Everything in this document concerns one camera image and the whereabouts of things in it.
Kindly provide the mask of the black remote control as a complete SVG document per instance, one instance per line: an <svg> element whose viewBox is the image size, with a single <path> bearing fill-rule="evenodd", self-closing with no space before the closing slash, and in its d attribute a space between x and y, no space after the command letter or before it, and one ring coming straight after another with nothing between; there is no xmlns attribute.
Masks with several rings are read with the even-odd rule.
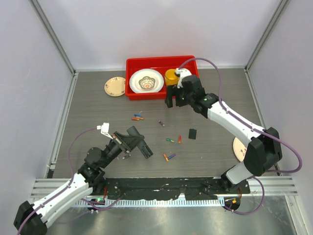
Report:
<svg viewBox="0 0 313 235"><path fill-rule="evenodd" d="M127 130L127 133L130 136L138 136L140 135L140 133L138 132L138 130L132 126ZM153 152L152 150L149 148L149 146L147 145L147 143L145 142L145 140L142 140L138 145L137 145L138 149L140 150L140 152L142 153L142 155L148 159L151 156L153 156Z"/></svg>

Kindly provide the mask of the black battery cover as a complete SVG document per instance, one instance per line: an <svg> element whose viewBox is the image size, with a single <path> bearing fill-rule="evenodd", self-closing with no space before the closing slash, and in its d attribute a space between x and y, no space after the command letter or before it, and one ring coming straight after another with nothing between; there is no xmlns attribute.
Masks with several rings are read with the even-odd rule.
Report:
<svg viewBox="0 0 313 235"><path fill-rule="evenodd" d="M195 140L197 137L197 130L196 129L189 129L188 138Z"/></svg>

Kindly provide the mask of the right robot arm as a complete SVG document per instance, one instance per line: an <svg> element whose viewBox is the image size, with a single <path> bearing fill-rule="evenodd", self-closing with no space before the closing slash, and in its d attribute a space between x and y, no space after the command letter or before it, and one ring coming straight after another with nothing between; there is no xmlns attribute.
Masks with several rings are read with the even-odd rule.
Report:
<svg viewBox="0 0 313 235"><path fill-rule="evenodd" d="M252 177L262 176L282 159L279 134L276 129L263 129L230 109L214 93L206 93L200 79L190 75L182 80L182 87L167 86L165 103L171 108L190 105L196 113L221 125L246 147L242 162L221 175L221 188L233 193L239 184Z"/></svg>

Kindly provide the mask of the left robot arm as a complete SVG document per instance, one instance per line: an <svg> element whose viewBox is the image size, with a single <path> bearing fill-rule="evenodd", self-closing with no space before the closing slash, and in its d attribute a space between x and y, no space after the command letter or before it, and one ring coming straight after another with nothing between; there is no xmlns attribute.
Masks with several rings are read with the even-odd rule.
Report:
<svg viewBox="0 0 313 235"><path fill-rule="evenodd" d="M48 228L71 206L86 196L103 192L106 168L119 154L144 145L144 136L135 127L127 135L114 132L104 149L88 150L83 165L62 186L42 199L20 204L13 222L19 235L45 235Z"/></svg>

